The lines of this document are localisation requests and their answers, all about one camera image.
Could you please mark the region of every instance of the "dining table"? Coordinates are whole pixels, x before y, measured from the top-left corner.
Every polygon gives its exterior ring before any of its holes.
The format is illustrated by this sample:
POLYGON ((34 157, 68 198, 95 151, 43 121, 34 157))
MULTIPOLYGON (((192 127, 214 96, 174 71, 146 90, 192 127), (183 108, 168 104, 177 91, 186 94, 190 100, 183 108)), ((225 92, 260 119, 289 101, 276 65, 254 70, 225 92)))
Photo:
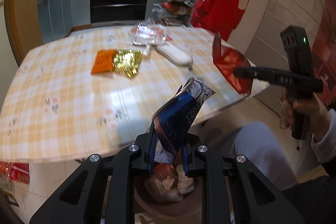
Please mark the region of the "dining table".
POLYGON ((112 155, 134 143, 150 126, 152 115, 190 77, 216 92, 205 101, 193 126, 268 86, 254 80, 249 96, 238 94, 213 64, 213 34, 185 26, 167 29, 170 43, 192 56, 192 70, 171 63, 151 47, 133 78, 114 72, 92 75, 99 50, 140 48, 132 45, 131 29, 96 29, 29 51, 1 110, 1 161, 112 155))

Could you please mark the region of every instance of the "red poster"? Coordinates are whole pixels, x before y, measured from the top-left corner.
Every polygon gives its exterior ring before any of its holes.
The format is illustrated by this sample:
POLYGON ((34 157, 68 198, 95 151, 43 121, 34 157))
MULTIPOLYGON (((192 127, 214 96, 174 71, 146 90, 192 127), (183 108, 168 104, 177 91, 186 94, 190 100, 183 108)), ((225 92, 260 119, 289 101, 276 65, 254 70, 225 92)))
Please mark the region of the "red poster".
POLYGON ((323 81, 317 96, 326 105, 336 104, 336 0, 325 0, 320 27, 311 49, 315 76, 323 81))

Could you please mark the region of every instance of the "oven handle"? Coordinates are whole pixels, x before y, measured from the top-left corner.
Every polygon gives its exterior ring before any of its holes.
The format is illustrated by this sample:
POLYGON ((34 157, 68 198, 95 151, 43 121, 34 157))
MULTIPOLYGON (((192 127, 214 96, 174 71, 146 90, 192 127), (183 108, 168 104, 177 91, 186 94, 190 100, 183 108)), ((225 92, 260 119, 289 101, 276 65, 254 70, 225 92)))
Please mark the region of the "oven handle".
POLYGON ((102 8, 102 7, 123 7, 123 6, 146 6, 146 4, 112 4, 112 5, 99 5, 92 6, 90 8, 102 8))

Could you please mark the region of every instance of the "white remote control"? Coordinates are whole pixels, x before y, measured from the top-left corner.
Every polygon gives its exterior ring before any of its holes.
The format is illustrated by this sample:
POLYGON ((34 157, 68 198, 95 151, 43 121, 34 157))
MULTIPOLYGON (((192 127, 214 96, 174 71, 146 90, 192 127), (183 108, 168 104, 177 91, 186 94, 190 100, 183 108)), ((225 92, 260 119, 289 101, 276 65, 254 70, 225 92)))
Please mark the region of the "white remote control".
POLYGON ((155 49, 175 65, 187 66, 189 70, 193 69, 193 58, 169 42, 162 46, 155 46, 155 49))

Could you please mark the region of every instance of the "gold foil wrapper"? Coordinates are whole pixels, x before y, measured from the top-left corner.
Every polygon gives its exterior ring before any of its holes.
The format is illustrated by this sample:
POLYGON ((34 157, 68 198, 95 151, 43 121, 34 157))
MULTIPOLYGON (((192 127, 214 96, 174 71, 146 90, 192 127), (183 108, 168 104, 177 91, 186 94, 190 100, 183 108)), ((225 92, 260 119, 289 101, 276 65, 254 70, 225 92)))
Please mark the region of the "gold foil wrapper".
POLYGON ((114 71, 126 74, 132 78, 138 73, 142 52, 139 50, 119 50, 114 59, 114 71))

